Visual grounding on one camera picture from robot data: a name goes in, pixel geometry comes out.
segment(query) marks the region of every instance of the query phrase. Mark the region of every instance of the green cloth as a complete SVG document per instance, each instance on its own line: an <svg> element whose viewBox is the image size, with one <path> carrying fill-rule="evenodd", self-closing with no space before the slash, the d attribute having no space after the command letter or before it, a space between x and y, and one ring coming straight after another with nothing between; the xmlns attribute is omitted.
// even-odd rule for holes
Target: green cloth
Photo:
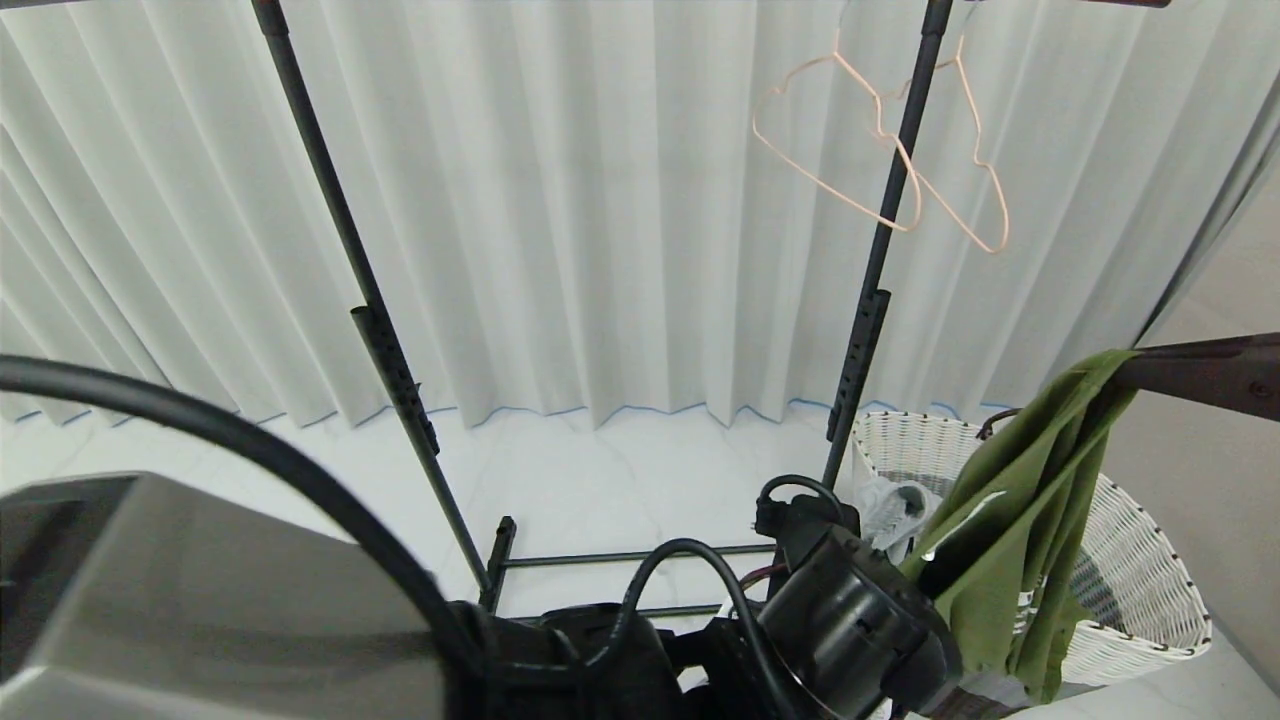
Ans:
<svg viewBox="0 0 1280 720"><path fill-rule="evenodd" d="M1018 678L1033 702L1057 694L1088 618L1071 571L1107 429L1134 395L1107 380L1134 355L1102 352L1053 379L965 462L901 565L950 625L965 674Z"/></svg>

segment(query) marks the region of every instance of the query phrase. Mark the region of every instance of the pink wire hanger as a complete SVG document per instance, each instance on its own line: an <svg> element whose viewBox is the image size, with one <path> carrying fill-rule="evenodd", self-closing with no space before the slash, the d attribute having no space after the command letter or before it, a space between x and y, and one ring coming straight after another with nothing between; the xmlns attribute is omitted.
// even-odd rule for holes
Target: pink wire hanger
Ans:
<svg viewBox="0 0 1280 720"><path fill-rule="evenodd" d="M965 18L965 26L968 26L968 20L972 17L973 17L973 9L970 9L970 12L969 12L969 17ZM888 225L888 227L891 227L891 228L893 228L893 229L896 229L899 232L911 232L919 224L920 215L923 213L923 208L922 208L922 192L920 192L920 184L923 183L924 187L929 191L929 193L933 195L933 197L938 201L938 204L942 205L942 209L946 210L946 213L948 215L951 215L951 219L955 220L957 225L960 225L960 229L969 237L969 240L972 240L978 247L980 247L986 252L989 252L989 254L995 255L995 254L1000 252L1001 250L1004 250L1009 245L1009 204L1005 200L1005 190L1004 190L1004 187L1000 183L1000 176L996 173L996 168L993 168L991 165L991 163L987 163L987 161L984 161L984 160L982 160L979 158L979 154L980 154L980 150L982 150L982 118L978 114L978 104L974 101L974 97L973 97L973 88L969 86L969 76L968 76L968 73L965 73L965 69L964 69L964 59L963 59L964 38L965 38L965 36L964 36L964 33L961 33L960 35L959 45L956 46L956 55L955 55L955 58L952 58L950 60L946 60L943 63L938 63L937 65L934 65L934 69L942 69L942 68L946 68L948 65L955 65L956 67L956 72L960 74L960 85L961 85L961 87L964 87L965 100L968 100L968 102L969 102L969 113L973 115L973 124L974 124L974 128L977 129L977 137L975 137L974 143L973 143L973 158L972 158L972 161L973 161L974 165L977 165L977 167L983 168L984 170L987 170L987 174L991 177L991 182L992 182L992 184L995 186L995 190L996 190L996 199L1000 201L1000 210L1001 210L1001 214L1004 217L1004 228L1002 228L1002 232L1001 232L1000 243L996 247L991 247L989 245L987 245L986 242L983 242L982 238L978 237L978 234L973 231L973 228L969 227L968 223L965 223L964 220L960 219L960 215L942 197L942 193L940 193L937 191L937 188L933 187L933 183L931 183L928 181L928 178L925 178L919 170L915 169L915 165L911 163L910 155L906 152L906 147L904 147L904 145L902 145L902 140L896 133L890 133L890 132L884 131L884 124L883 124L883 122L884 122L884 104L883 104L883 100L884 99L883 99L883 96L881 96L881 94L878 94L876 91L874 87L872 87L872 85L867 81L867 78L864 78L863 74L859 73L852 67L852 64L850 64L849 60L846 60L844 58L844 55L840 54L840 27L838 26L836 28L836 38L835 38L835 44L833 44L835 46L833 46L831 54L823 55L822 58L814 58L813 60L809 60L806 63L800 64L799 67L796 67L795 69L792 69L790 73L787 73L787 76L782 79L782 85L780 85L777 87L771 87L768 91L764 92L764 95L760 96L760 99L756 101L755 106L751 110L751 132L755 135L755 137L760 142L763 142L765 145L765 147L768 147L769 150L772 150L773 154L776 154L785 163L787 163L788 165L791 165L792 168L795 168L797 172L800 172L800 174L805 176L806 178L809 178L810 181L813 181L814 183L817 183L818 187L826 190L827 192L829 192L831 195L836 196L837 199L840 199L845 204L850 205L855 210L858 210L858 211L860 211L860 213L863 213L865 215L869 215L873 219L876 219L877 222L883 223L883 224L886 224L886 225ZM763 133L760 133L760 131L759 131L759 128L756 126L756 117L759 114L760 106L769 99L769 96L772 96L772 95L780 95L780 96L781 95L786 95L787 88L791 85L792 78L795 78L797 74L803 73L804 70L808 70L809 68L813 68L815 65L820 65L823 63L829 63L829 61L835 61L836 64L838 64L850 77L852 77L858 82L859 86L861 86L863 90L865 90L872 96L872 100L876 104L876 131L874 131L876 137L879 138L879 140L892 140L893 145L897 149L899 156L902 158L902 164L906 167L908 179L911 181L911 187L915 191L915 214L914 214L911 222L909 224L906 224L906 225L899 224L899 223L896 223L893 220L890 220L887 218L881 217L878 213L870 210L869 208L861 205L856 200L852 200L851 197L849 197L845 193L840 192L835 187L829 186L822 178L819 178L814 173L809 172L806 168L801 167L799 163L796 163L790 156L787 156L785 152L782 152L776 145L773 145L773 142L771 142L767 137L764 137ZM911 81L908 79L906 83L902 86L902 88L899 91L899 94L896 95L895 99L901 99L902 95L906 94L906 91L910 87L910 85L911 85Z"/></svg>

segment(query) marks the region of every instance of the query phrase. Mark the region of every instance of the basket handle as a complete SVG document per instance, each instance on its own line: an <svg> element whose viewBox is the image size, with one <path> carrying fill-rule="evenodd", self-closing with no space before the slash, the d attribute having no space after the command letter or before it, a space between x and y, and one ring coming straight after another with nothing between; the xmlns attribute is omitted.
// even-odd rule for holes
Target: basket handle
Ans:
<svg viewBox="0 0 1280 720"><path fill-rule="evenodd" d="M983 423L982 428L978 430L978 439L991 439L991 436L996 434L996 423L1012 418L1019 411L1021 411L1021 407L1010 407L1009 410L1001 410L991 418L987 418L987 421Z"/></svg>

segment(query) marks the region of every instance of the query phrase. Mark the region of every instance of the gray metal panel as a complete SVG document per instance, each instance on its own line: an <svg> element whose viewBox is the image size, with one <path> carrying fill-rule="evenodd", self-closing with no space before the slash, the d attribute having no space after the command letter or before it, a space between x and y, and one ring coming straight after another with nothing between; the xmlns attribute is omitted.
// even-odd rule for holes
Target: gray metal panel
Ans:
<svg viewBox="0 0 1280 720"><path fill-rule="evenodd" d="M430 719L447 687L362 550L141 474L0 719Z"/></svg>

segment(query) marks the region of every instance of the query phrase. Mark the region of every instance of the tile floor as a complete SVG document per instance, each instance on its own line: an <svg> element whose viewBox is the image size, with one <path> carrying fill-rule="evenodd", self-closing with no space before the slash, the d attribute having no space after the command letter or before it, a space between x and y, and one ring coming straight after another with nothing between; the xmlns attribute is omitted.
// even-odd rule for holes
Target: tile floor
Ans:
<svg viewBox="0 0 1280 720"><path fill-rule="evenodd" d="M680 536L723 544L759 542L750 529L756 489L781 473L820 474L826 418L823 407L794 404L782 424L744 411L724 428L700 409L676 415L625 410L593 430L585 413L540 418L502 411L474 429L465 429L456 413L433 415L444 447L442 465L481 556L488 556L502 515L520 524L517 556L648 550ZM447 594L475 598L466 564L393 414L355 430L337 419L300 429L282 418L266 427L347 482L436 574ZM246 461L141 420L110 428L90 415L58 428L36 416L5 424L0 439L0 489L51 477L147 469L340 534L301 496ZM846 471L841 487L847 492L851 482ZM746 571L764 561L739 556L731 564ZM617 598L632 570L611 565L513 571L499 611L532 615ZM643 605L722 597L718 579L705 568L673 560L655 573ZM660 621L673 629L700 623ZM1220 635L1202 659L1021 716L1101 720L1135 714L1276 720L1280 700Z"/></svg>

